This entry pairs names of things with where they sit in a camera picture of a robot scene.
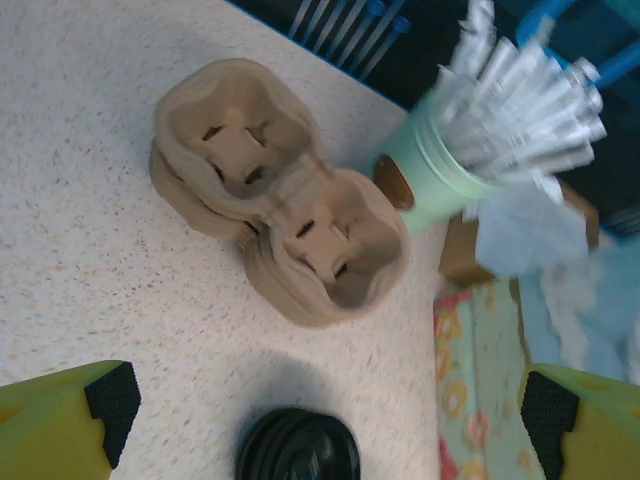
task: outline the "plastic bag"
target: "plastic bag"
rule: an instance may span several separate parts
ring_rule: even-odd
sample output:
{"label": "plastic bag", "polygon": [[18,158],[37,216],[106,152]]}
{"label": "plastic bag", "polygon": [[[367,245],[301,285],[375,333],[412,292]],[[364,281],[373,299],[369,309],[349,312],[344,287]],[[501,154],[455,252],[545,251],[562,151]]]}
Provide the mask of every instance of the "plastic bag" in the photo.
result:
{"label": "plastic bag", "polygon": [[511,277],[586,255],[586,219],[562,201],[557,180],[509,186],[465,211],[478,218],[476,261]]}

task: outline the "speckled countertop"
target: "speckled countertop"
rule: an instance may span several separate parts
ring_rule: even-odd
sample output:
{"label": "speckled countertop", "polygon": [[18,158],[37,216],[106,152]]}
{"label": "speckled countertop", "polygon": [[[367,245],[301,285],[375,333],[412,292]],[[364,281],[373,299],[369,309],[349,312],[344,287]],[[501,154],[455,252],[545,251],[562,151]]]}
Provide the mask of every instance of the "speckled countertop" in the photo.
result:
{"label": "speckled countertop", "polygon": [[444,226],[415,239],[375,314],[304,330],[147,173],[154,103],[216,59],[273,69],[335,162],[387,134],[398,107],[222,0],[6,0],[0,45],[0,384],[132,361],[143,405],[113,479],[231,479],[243,426],[291,403],[352,426],[363,479],[437,478]]}

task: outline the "black circular object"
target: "black circular object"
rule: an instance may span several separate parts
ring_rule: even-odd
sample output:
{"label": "black circular object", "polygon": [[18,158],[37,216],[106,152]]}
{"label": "black circular object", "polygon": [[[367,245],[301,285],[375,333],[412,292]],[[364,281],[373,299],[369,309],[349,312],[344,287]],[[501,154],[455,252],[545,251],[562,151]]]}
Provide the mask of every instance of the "black circular object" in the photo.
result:
{"label": "black circular object", "polygon": [[252,461],[247,465],[247,458],[252,457],[259,446],[259,439],[265,433],[265,431],[269,430],[280,418],[285,416],[287,413],[292,410],[297,410],[293,408],[278,408],[276,410],[272,410],[267,413],[264,417],[262,417],[247,433],[244,440],[242,441],[242,445],[240,450],[238,451],[238,455],[236,456],[236,480],[243,480],[248,478],[248,472],[246,471],[252,465]]}
{"label": "black circular object", "polygon": [[247,434],[236,480],[360,480],[358,447],[338,419],[299,408],[267,414]]}
{"label": "black circular object", "polygon": [[[322,435],[327,448],[309,448],[304,436]],[[349,429],[339,420],[328,415],[316,415],[306,422],[295,436],[290,437],[283,447],[274,471],[274,480],[291,478],[296,459],[308,457],[309,468],[306,476],[298,478],[316,479],[360,479],[360,456],[358,447]]]}
{"label": "black circular object", "polygon": [[265,443],[268,441],[269,445],[266,447],[262,457],[260,471],[257,472],[257,475],[254,473],[252,480],[271,480],[273,478],[273,470],[285,442],[299,429],[304,420],[308,420],[312,416],[312,413],[302,410],[291,413],[280,421],[280,428],[274,428],[274,434],[270,438],[265,438]]}

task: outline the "cardboard cup holder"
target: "cardboard cup holder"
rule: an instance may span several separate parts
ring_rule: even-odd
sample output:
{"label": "cardboard cup holder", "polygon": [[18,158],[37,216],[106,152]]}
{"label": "cardboard cup holder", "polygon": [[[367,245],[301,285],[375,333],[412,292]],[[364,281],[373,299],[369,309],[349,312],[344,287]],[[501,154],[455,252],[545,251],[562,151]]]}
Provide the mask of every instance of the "cardboard cup holder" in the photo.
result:
{"label": "cardboard cup holder", "polygon": [[267,68],[214,62],[158,103],[150,172],[194,229],[245,247],[247,275],[291,321],[379,304],[408,263],[404,223],[366,177],[334,168],[307,108]]}

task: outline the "yellow plastic part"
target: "yellow plastic part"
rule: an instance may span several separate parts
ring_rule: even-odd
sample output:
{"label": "yellow plastic part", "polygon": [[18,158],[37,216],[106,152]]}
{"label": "yellow plastic part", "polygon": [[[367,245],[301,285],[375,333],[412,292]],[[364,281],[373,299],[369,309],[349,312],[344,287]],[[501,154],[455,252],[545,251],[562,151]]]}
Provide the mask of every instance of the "yellow plastic part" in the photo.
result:
{"label": "yellow plastic part", "polygon": [[562,438],[561,480],[640,478],[640,387],[558,365],[537,371],[580,397],[573,431]]}
{"label": "yellow plastic part", "polygon": [[2,480],[106,480],[104,423],[84,387],[123,362],[84,365],[0,387]]}

